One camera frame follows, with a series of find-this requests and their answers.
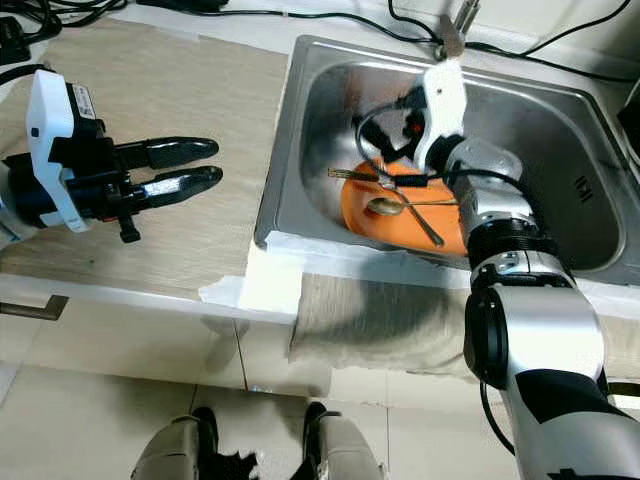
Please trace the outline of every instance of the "countertop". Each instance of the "countertop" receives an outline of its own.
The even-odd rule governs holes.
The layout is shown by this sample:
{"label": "countertop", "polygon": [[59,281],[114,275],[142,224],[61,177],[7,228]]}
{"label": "countertop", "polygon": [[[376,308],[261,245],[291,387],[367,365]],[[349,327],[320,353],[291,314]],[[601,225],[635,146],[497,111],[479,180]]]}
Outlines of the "countertop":
{"label": "countertop", "polygon": [[[240,278],[245,272],[286,79],[286,54],[295,38],[318,34],[414,56],[426,51],[335,21],[227,21],[139,5],[114,17],[134,23],[102,20],[65,30],[49,42],[44,58],[68,80],[89,88],[99,116],[118,143],[163,135],[211,136],[221,145],[212,162],[224,169],[225,177],[200,197],[135,217],[142,233],[138,244],[123,245],[115,225],[96,225],[82,235],[62,227],[51,229],[12,246],[0,255],[0,286],[259,317],[256,312],[229,309],[229,304],[205,305],[198,289],[224,278]],[[274,28],[279,35],[273,35]],[[114,46],[109,42],[113,35],[134,48]],[[102,68],[107,64],[108,70]],[[594,82],[478,52],[466,52],[463,64],[585,90],[619,134],[611,119],[630,86]],[[28,81],[18,84],[0,108],[2,155],[26,151],[21,136],[28,85]]]}

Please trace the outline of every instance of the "wooden countertop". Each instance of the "wooden countertop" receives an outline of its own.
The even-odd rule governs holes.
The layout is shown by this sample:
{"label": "wooden countertop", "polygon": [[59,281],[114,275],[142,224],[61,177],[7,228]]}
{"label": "wooden countertop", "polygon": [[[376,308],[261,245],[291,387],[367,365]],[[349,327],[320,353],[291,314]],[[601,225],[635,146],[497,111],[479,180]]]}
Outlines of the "wooden countertop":
{"label": "wooden countertop", "polygon": [[[201,286],[242,275],[269,165],[287,57],[154,27],[100,21],[64,30],[44,59],[86,86],[116,143],[204,136],[220,152],[199,163],[223,168],[216,187],[134,217],[142,240],[125,245],[116,224],[73,234],[50,228],[0,254],[0,273],[197,299]],[[0,158],[27,151],[30,79],[0,108]],[[149,178],[151,170],[136,172]]]}

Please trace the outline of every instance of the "sink basin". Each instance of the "sink basin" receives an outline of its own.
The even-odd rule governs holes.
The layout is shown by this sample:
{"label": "sink basin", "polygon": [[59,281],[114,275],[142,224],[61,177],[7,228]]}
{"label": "sink basin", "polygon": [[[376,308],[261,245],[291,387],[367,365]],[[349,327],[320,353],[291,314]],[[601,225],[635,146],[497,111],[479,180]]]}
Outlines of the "sink basin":
{"label": "sink basin", "polygon": [[[394,100],[429,63],[317,37],[296,44],[255,240],[273,231],[397,250],[350,232],[342,218],[343,180],[328,167],[362,159],[352,119]],[[465,134],[517,155],[560,255],[579,277],[640,284],[640,187],[594,99],[587,93],[465,70]],[[379,123],[396,146],[406,112]],[[413,253],[468,268],[465,257]]]}

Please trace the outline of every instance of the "silver robot arm segment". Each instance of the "silver robot arm segment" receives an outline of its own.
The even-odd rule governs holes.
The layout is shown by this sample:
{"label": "silver robot arm segment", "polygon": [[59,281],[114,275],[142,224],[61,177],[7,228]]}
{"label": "silver robot arm segment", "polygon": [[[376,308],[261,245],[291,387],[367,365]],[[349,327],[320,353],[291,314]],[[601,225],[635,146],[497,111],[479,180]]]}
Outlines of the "silver robot arm segment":
{"label": "silver robot arm segment", "polygon": [[[439,172],[522,173],[515,155],[479,139],[434,145]],[[598,317],[527,198],[498,178],[447,184],[473,271],[465,359],[501,391],[522,478],[640,479],[640,423],[607,401]]]}

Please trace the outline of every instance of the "orange plate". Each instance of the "orange plate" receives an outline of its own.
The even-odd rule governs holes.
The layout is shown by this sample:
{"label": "orange plate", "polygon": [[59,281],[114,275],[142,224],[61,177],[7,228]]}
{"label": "orange plate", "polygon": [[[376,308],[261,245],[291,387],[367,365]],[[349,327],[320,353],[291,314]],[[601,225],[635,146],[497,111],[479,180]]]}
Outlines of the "orange plate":
{"label": "orange plate", "polygon": [[[373,173],[371,167],[365,163],[358,165],[355,170]],[[394,175],[420,173],[418,170],[400,163],[387,165],[387,171]],[[411,202],[453,199],[451,191],[442,183],[442,180],[435,180],[426,188],[403,187],[402,192]],[[340,203],[342,215],[349,230],[381,242],[416,250],[467,254],[460,233],[460,211],[457,205],[416,205],[415,207],[444,239],[444,245],[437,247],[422,230],[408,208],[396,216],[380,215],[369,210],[367,203],[377,197],[389,197],[402,202],[402,198],[398,194],[382,188],[377,183],[359,180],[344,182]]]}

